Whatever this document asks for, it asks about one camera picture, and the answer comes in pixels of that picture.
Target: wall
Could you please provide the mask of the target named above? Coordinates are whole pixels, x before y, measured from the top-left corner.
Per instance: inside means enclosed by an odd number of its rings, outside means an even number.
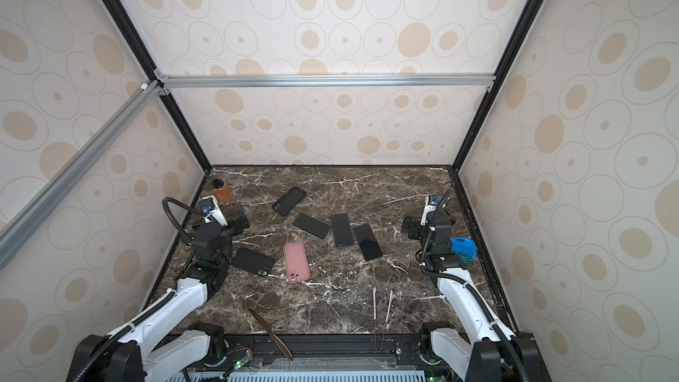
[[[555,381],[679,374],[679,3],[549,0],[462,170]]]
[[[484,86],[174,89],[220,164],[448,164]]]
[[[73,349],[139,311],[202,171],[153,99],[0,271],[0,381],[63,381]],[[173,209],[182,219],[179,208]]]
[[[526,0],[125,0],[166,74],[494,72]]]
[[[0,228],[145,80],[97,0],[0,0]]]

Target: black extrusion profile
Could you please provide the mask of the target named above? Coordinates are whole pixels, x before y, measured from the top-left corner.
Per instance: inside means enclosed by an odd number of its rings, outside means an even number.
[[[516,325],[516,319],[514,319],[514,315],[511,312],[511,308],[509,307],[509,302],[507,301],[505,291],[502,289],[502,285],[500,284],[498,272],[495,270],[493,260],[490,258],[488,246],[486,245],[486,241],[483,239],[483,235],[479,229],[479,224],[476,221],[476,217],[474,217],[474,212],[471,209],[469,198],[467,198],[464,191],[462,180],[460,180],[460,176],[457,172],[452,171],[452,168],[448,171],[448,174],[450,174],[450,181],[453,183],[455,193],[458,196],[460,208],[463,210],[464,219],[467,221],[469,234],[476,243],[477,256],[481,262],[483,274],[486,276],[486,280],[488,281],[488,288],[490,288],[490,293],[493,296],[493,302],[495,302],[496,314],[505,325],[517,330],[518,326]]]
[[[146,46],[144,46],[144,42],[141,40],[137,29],[134,28],[134,24],[132,23],[127,11],[125,11],[122,2],[120,2],[120,0],[101,1],[103,2],[104,6],[106,6],[107,11],[111,15],[111,18],[113,18],[115,25],[117,25],[118,30],[120,30],[120,33],[123,35],[123,38],[125,38],[125,41],[132,50],[132,53],[137,58],[137,61],[144,70],[146,77],[148,77],[149,80],[158,80],[158,83],[162,85],[162,81],[159,80],[157,75],[154,73],[154,70],[157,68],[156,63],[153,62],[153,58],[151,58],[149,51],[146,49]],[[198,160],[200,167],[204,172],[209,172],[212,169],[210,161],[205,155],[205,152],[203,152],[203,149],[200,147],[198,140],[193,134],[193,131],[190,129],[186,118],[184,118],[184,115],[179,109],[179,106],[176,105],[174,98],[170,94],[168,96],[161,96],[161,99],[168,113],[172,117],[174,124],[176,124],[177,128],[179,128],[179,131],[184,137],[187,145],[189,145],[191,152]]]
[[[535,17],[540,11],[542,2],[544,2],[544,0],[528,0],[526,5],[523,7],[523,12],[519,17],[519,22],[517,23],[511,38],[509,38],[509,43],[507,43],[505,52],[500,58],[500,63],[495,70],[495,81],[493,82],[493,87],[489,92],[486,93],[486,95],[483,97],[483,100],[481,100],[479,110],[477,111],[476,115],[474,115],[474,119],[471,123],[471,126],[469,127],[469,131],[467,131],[466,135],[464,136],[463,144],[460,147],[460,152],[458,152],[457,157],[455,157],[455,161],[453,163],[453,170],[455,173],[459,172],[460,168],[462,168],[464,159],[469,154],[469,151],[471,150],[477,135],[481,131],[483,122],[486,121],[486,116],[488,115],[490,108],[493,106],[493,103],[500,92],[500,88],[502,88],[503,83],[505,82],[505,78],[509,74],[511,66],[514,63],[519,50],[521,49],[523,41],[526,39],[528,32],[530,31]]]
[[[191,200],[190,205],[192,208],[196,207],[196,204],[198,203],[198,199],[200,198],[200,193],[203,191],[203,186],[205,186],[205,183],[208,181],[208,176],[210,175],[209,172],[205,173],[203,176],[203,180],[200,181],[200,185],[198,186],[198,189],[196,190],[196,194],[193,196],[193,199]],[[182,221],[181,226],[186,227],[186,225],[189,224],[189,219],[191,218],[192,214],[190,212],[186,213],[186,217],[184,217],[184,221]],[[165,260],[163,260],[163,266],[161,266],[160,272],[158,273],[158,276],[156,278],[156,281],[153,282],[153,287],[151,288],[151,293],[149,294],[149,297],[146,298],[146,302],[144,303],[144,307],[142,309],[146,309],[151,303],[153,302],[153,298],[156,296],[158,289],[160,288],[160,282],[163,280],[163,277],[165,276],[165,272],[168,270],[168,267],[170,267],[170,261],[172,261],[172,257],[174,256],[174,251],[176,250],[176,246],[179,244],[179,233],[176,234],[174,238],[174,242],[172,243],[170,250],[167,252],[167,255],[165,255]]]

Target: pink phone case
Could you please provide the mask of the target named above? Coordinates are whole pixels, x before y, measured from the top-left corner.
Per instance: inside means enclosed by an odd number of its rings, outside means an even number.
[[[288,282],[302,282],[311,277],[309,263],[306,260],[304,242],[286,243],[283,247],[285,256],[285,270],[288,273]]]

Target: brown marble surface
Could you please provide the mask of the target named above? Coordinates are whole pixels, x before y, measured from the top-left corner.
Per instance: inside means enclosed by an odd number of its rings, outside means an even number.
[[[247,334],[262,328],[250,316],[253,308],[278,333],[411,333],[422,322],[447,320],[461,328],[454,311],[423,276],[414,259],[419,242],[400,233],[403,216],[421,216],[424,197],[441,194],[450,186],[445,168],[421,167],[222,167],[214,169],[203,193],[211,194],[211,181],[221,178],[233,200],[220,204],[226,218],[233,218],[239,203],[250,229],[233,241],[241,247],[273,256],[276,265],[268,277],[232,268],[224,285],[208,302],[192,312],[176,332],[197,321],[218,324],[226,333]],[[286,216],[271,206],[292,186],[308,196]],[[457,198],[447,205],[455,217],[454,236],[469,236]],[[300,212],[330,223],[333,214],[347,213],[352,226],[369,223],[384,256],[365,262],[358,244],[338,250],[332,232],[319,240],[292,225]],[[311,277],[291,284],[285,276],[283,246],[303,241]],[[188,257],[179,244],[157,295],[165,292]],[[483,271],[474,260],[469,267],[480,293],[492,305]],[[373,286],[377,288],[377,324],[373,320]],[[390,290],[394,300],[385,324]]]

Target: knife blade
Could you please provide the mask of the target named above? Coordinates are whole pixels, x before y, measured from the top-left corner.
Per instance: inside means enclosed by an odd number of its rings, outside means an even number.
[[[276,345],[278,345],[278,348],[280,348],[280,350],[283,352],[283,355],[285,355],[285,358],[290,360],[290,362],[293,362],[295,360],[295,358],[293,357],[293,353],[290,352],[290,349],[287,347],[287,345],[285,345],[283,340],[281,338],[279,338],[276,335],[276,333],[274,333],[274,328],[271,327],[269,322],[267,322],[263,317],[261,317],[257,311],[255,311],[251,308],[249,308],[248,311],[250,311],[250,314],[253,315],[255,320],[257,320],[257,322],[261,325],[261,327],[264,328],[264,330],[267,332],[267,334],[269,334],[269,336],[271,336],[271,339],[273,339],[274,342],[276,343]]]

